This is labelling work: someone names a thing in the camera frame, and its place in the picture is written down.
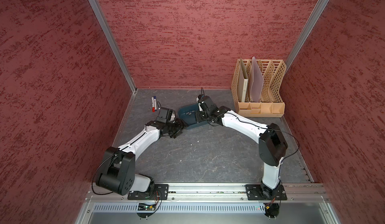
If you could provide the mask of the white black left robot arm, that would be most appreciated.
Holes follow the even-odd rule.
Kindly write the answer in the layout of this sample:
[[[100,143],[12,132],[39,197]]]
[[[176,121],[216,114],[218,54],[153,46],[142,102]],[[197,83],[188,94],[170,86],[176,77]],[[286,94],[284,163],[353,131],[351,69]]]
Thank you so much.
[[[144,129],[127,143],[108,148],[91,183],[111,193],[124,196],[129,192],[153,195],[154,181],[151,177],[136,174],[136,161],[140,155],[161,137],[176,138],[185,128],[185,123],[176,119],[169,122],[150,121]]]

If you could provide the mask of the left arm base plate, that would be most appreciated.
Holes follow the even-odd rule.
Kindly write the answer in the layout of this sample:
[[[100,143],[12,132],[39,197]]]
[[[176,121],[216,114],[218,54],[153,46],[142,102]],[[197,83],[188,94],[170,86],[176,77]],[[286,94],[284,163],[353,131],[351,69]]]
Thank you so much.
[[[168,197],[168,191],[168,184],[151,184],[146,192],[130,191],[127,199],[139,201],[165,201]]]

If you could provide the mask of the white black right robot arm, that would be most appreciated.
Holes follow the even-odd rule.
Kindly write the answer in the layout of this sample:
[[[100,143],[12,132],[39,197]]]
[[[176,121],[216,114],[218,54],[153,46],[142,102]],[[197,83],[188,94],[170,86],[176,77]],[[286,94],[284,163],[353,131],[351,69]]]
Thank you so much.
[[[278,125],[257,123],[222,106],[200,107],[200,115],[209,122],[234,129],[258,144],[258,153],[264,163],[260,185],[261,195],[272,199],[282,192],[280,180],[281,165],[288,149],[284,131]]]

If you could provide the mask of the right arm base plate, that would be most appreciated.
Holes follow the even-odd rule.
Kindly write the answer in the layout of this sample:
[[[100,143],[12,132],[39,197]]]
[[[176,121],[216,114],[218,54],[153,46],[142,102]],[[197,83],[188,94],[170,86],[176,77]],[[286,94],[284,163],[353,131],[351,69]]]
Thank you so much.
[[[274,189],[265,184],[245,185],[246,195],[249,201],[286,201],[287,195],[282,184],[278,184]]]

